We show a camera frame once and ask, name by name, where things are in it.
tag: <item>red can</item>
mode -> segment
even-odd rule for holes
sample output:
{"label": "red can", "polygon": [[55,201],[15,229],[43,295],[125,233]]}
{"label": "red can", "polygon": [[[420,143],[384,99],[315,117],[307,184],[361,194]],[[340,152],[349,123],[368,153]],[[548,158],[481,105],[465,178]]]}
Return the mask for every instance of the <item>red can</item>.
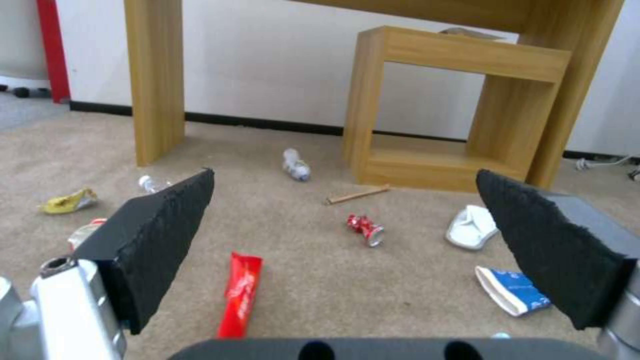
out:
{"label": "red can", "polygon": [[382,232],[385,228],[382,225],[374,224],[367,218],[367,215],[357,217],[355,214],[350,214],[347,218],[347,225],[356,233],[362,233],[369,247],[376,247],[382,243]]}

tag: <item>hole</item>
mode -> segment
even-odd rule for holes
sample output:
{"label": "hole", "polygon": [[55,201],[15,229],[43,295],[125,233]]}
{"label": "hole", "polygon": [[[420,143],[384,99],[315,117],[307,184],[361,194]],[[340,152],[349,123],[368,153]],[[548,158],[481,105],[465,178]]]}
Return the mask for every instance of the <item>hole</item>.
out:
{"label": "hole", "polygon": [[69,258],[57,258],[57,259],[53,259],[50,260],[50,262],[48,262],[45,265],[45,269],[47,270],[55,270],[61,266],[66,265],[69,262]]}
{"label": "hole", "polygon": [[482,360],[480,353],[464,341],[452,341],[444,348],[446,360]]}
{"label": "hole", "polygon": [[329,345],[322,341],[311,341],[302,347],[298,360],[334,360],[335,355]]}

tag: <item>yellow wrapper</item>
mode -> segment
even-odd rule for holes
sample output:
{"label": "yellow wrapper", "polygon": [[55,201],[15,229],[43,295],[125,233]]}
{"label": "yellow wrapper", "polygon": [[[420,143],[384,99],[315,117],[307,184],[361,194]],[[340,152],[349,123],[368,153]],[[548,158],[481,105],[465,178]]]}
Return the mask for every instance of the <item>yellow wrapper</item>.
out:
{"label": "yellow wrapper", "polygon": [[80,210],[95,204],[98,196],[89,188],[75,192],[69,196],[54,197],[49,199],[40,209],[47,214],[66,214]]}

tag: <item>water bottle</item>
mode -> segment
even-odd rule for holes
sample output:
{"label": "water bottle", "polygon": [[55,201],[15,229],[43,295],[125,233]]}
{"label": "water bottle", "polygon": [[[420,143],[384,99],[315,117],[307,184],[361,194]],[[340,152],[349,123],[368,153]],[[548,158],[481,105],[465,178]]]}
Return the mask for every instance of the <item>water bottle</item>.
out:
{"label": "water bottle", "polygon": [[307,181],[311,175],[309,165],[300,160],[300,155],[296,149],[287,149],[282,153],[284,162],[282,168],[291,175],[295,180]]}
{"label": "water bottle", "polygon": [[138,185],[143,188],[147,193],[157,193],[158,191],[171,186],[170,182],[158,183],[154,181],[149,175],[141,176],[138,180]]}

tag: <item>silver metal arm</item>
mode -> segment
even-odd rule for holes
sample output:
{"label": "silver metal arm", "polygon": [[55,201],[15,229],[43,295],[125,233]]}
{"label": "silver metal arm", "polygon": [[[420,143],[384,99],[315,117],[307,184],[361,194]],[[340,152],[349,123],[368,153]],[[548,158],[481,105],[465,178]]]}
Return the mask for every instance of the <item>silver metal arm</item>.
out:
{"label": "silver metal arm", "polygon": [[121,359],[126,340],[91,261],[45,263],[25,303],[0,277],[0,359]]}
{"label": "silver metal arm", "polygon": [[611,359],[640,359],[640,262],[607,326],[598,335],[598,348]]}

